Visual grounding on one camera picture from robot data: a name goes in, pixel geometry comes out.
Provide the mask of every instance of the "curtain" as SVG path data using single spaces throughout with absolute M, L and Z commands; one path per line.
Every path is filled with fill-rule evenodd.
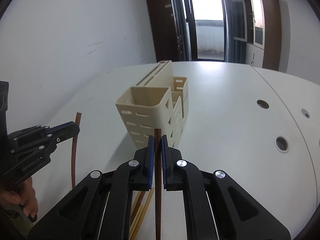
M 234 40 L 233 29 L 234 29 L 235 21 L 233 19 L 232 1 L 231 0 L 223 0 L 223 1 L 224 1 L 225 11 L 226 11 L 226 27 L 227 27 L 225 61 L 244 64 L 247 43 L 244 41 Z

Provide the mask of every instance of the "table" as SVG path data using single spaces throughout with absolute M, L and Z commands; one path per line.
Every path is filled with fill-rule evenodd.
M 74 120 L 77 111 L 82 113 L 76 183 L 92 170 L 115 170 L 133 157 L 136 148 L 115 101 L 155 66 L 101 74 L 48 123 L 52 127 Z M 203 171 L 226 171 L 287 227 L 293 239 L 319 203 L 320 86 L 224 62 L 174 62 L 173 72 L 186 76 L 189 86 L 189 114 L 175 147 Z M 257 100 L 266 101 L 269 108 L 261 108 Z M 278 136 L 288 141 L 287 153 L 276 148 Z M 33 176 L 39 218 L 71 190 L 71 140 L 60 143 L 51 160 Z M 155 239 L 152 201 L 137 239 Z M 164 192 L 162 206 L 162 239 L 187 239 L 182 193 Z

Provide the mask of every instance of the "silver screw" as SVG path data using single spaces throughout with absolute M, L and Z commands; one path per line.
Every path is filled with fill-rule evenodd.
M 90 173 L 90 177 L 93 179 L 96 179 L 98 177 L 100 177 L 100 172 L 99 171 L 93 171 Z
M 223 171 L 216 171 L 215 175 L 219 179 L 223 179 L 226 176 L 226 174 Z
M 137 160 L 131 160 L 129 161 L 129 166 L 136 167 L 139 165 L 139 162 Z
M 177 165 L 180 166 L 180 167 L 184 167 L 184 166 L 187 165 L 187 162 L 184 161 L 184 160 L 179 160 L 179 161 L 177 161 Z

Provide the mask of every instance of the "dark brown cabinet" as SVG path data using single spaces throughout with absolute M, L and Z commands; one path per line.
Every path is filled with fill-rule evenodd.
M 183 37 L 176 0 L 147 0 L 157 61 L 183 61 Z

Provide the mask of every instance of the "white cabinet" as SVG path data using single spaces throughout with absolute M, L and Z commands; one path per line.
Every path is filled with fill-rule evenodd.
M 247 43 L 245 63 L 252 67 L 262 68 L 263 52 L 263 49 L 258 48 L 251 43 Z

